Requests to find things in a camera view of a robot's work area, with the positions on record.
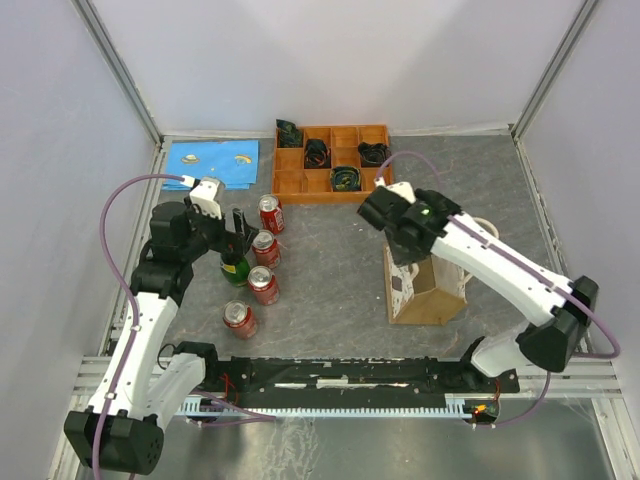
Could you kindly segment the canvas tote bag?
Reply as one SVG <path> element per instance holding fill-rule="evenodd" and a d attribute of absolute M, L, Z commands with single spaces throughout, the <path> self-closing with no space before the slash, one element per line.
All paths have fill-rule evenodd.
<path fill-rule="evenodd" d="M 467 306 L 466 285 L 473 275 L 462 267 L 434 255 L 398 266 L 388 244 L 383 264 L 390 324 L 444 326 Z"/>

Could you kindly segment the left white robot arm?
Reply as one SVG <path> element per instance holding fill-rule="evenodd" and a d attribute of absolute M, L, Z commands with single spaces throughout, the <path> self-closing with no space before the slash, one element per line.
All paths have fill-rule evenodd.
<path fill-rule="evenodd" d="M 68 413 L 64 433 L 80 463 L 148 475 L 156 467 L 171 418 L 191 392 L 209 390 L 221 378 L 211 343 L 180 343 L 169 366 L 152 377 L 161 343 L 193 279 L 192 265 L 210 251 L 244 256 L 258 233 L 242 210 L 233 230 L 223 217 L 204 215 L 190 202 L 157 205 L 150 237 L 128 283 L 132 297 L 111 361 L 82 411 Z"/>

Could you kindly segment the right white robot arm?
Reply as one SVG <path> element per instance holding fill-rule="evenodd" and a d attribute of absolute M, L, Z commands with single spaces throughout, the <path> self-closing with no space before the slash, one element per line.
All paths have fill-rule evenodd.
<path fill-rule="evenodd" d="M 524 321 L 485 337 L 458 368 L 467 389 L 481 391 L 495 377 L 526 363 L 553 373 L 566 368 L 591 324 L 597 283 L 571 280 L 527 259 L 487 234 L 455 202 L 407 182 L 378 186 L 359 215 L 387 238 L 394 262 L 412 265 L 430 256 L 453 263 L 515 306 Z"/>

